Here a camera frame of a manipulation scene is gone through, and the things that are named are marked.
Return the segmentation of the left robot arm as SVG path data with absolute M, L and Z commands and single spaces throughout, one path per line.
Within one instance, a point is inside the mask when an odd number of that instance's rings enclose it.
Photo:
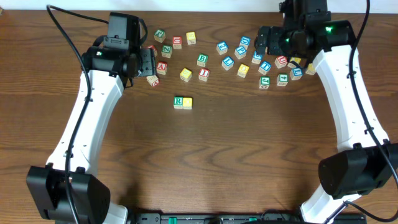
M 152 49 L 132 52 L 92 46 L 82 56 L 79 93 L 67 127 L 45 166 L 32 166 L 26 183 L 40 216 L 57 223 L 127 223 L 128 209 L 111 202 L 96 178 L 102 141 L 126 82 L 155 74 Z

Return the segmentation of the green R block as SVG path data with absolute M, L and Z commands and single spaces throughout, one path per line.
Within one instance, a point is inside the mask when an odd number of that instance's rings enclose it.
M 181 97 L 181 96 L 174 97 L 174 108 L 175 109 L 183 109 L 183 97 Z

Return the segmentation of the yellow O block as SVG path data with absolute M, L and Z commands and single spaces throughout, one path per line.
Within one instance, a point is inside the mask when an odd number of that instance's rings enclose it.
M 193 106 L 193 98 L 184 97 L 182 103 L 184 110 L 191 110 Z
M 242 78 L 245 78 L 246 75 L 247 75 L 247 73 L 248 73 L 248 71 L 249 71 L 249 66 L 247 66 L 247 65 L 245 65 L 245 64 L 242 63 L 242 64 L 239 66 L 239 68 L 238 68 L 237 75 L 240 76 L 240 77 L 242 77 Z

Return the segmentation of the green B block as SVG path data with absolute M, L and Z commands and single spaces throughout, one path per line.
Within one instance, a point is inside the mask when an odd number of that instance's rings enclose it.
M 208 56 L 206 54 L 199 54 L 197 58 L 197 65 L 201 67 L 205 67 L 208 61 Z

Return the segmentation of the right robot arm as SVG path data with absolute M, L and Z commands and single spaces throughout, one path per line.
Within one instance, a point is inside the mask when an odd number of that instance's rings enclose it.
M 263 26 L 257 53 L 303 58 L 322 81 L 335 122 L 338 152 L 318 165 L 320 186 L 300 206 L 295 223 L 353 223 L 341 212 L 397 178 L 397 145 L 380 125 L 366 90 L 357 46 L 361 34 L 334 21 L 326 1 L 285 0 L 280 27 Z

